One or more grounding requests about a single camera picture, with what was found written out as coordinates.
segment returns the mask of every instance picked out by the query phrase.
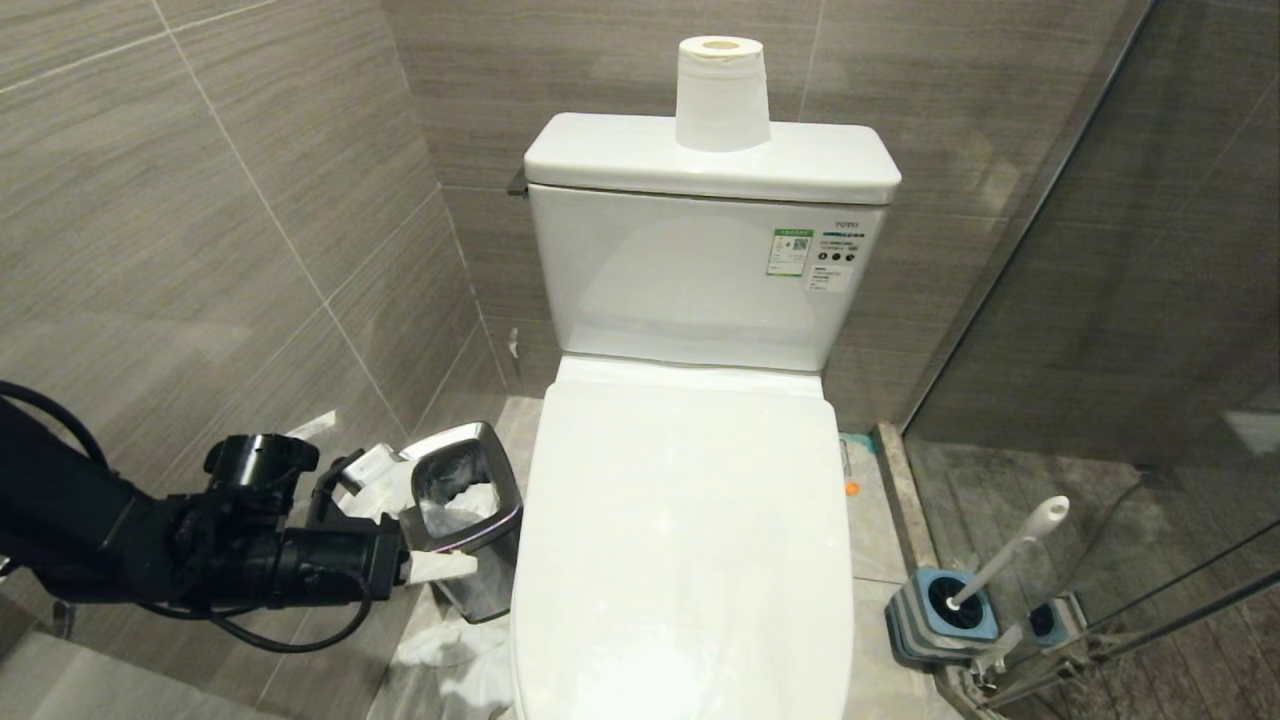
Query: tissue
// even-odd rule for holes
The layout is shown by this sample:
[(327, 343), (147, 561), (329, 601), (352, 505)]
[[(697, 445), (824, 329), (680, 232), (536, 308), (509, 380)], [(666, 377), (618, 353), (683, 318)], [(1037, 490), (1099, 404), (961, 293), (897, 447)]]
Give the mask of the tissue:
[(690, 37), (680, 44), (677, 72), (676, 142), (732, 152), (771, 140), (763, 45), (746, 37)]

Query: label sticker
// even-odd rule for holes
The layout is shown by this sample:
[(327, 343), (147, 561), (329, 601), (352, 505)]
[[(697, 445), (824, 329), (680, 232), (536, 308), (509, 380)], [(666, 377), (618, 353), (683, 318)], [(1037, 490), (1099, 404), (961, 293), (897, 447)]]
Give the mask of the label sticker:
[(813, 231), (778, 228), (773, 231), (773, 250), (769, 252), (768, 275), (799, 278), (804, 275), (804, 261), (813, 245)]
[(813, 292), (845, 292), (854, 279), (854, 260), (858, 259), (858, 241), (846, 233), (823, 233), (815, 241), (813, 265), (805, 277), (805, 290)]

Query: toilet tank lid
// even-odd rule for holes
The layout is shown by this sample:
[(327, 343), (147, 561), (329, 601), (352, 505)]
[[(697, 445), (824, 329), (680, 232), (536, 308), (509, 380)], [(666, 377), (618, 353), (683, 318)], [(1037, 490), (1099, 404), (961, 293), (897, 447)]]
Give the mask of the toilet tank lid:
[(769, 123), (736, 152), (676, 143), (676, 119), (561, 113), (525, 152), (530, 182), (707, 197), (887, 205), (902, 174), (872, 128)]

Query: toilet brush handle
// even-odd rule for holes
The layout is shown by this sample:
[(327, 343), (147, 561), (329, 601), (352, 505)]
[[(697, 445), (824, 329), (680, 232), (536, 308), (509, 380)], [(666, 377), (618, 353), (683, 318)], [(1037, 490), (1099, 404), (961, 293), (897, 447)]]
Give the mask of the toilet brush handle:
[(991, 562), (978, 571), (978, 574), (965, 584), (964, 589), (955, 594), (955, 597), (947, 598), (947, 606), (952, 610), (959, 610), (960, 605), (974, 596), (978, 591), (987, 587), (996, 573), (1000, 573), (1009, 565), (1014, 557), (1018, 556), (1024, 548), (1030, 547), (1039, 542), (1041, 538), (1053, 532), (1053, 528), (1062, 524), (1066, 519), (1066, 512), (1071, 507), (1071, 501), (1064, 495), (1056, 495), (1044, 502), (1039, 503), (1039, 507), (1032, 510), (1032, 514), (1023, 520), (1023, 525), (1018, 528), (1018, 533), (1014, 534), (1012, 539), (1005, 543), (1005, 547), (1000, 548), (1000, 552), (991, 559)]

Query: toilet tank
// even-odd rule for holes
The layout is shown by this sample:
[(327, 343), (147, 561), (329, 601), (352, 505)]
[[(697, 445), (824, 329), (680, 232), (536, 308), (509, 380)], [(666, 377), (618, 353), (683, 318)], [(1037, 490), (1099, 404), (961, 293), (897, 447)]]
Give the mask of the toilet tank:
[(703, 152), (673, 118), (552, 118), (525, 173), (563, 350), (822, 369), (901, 174), (870, 128), (772, 133)]

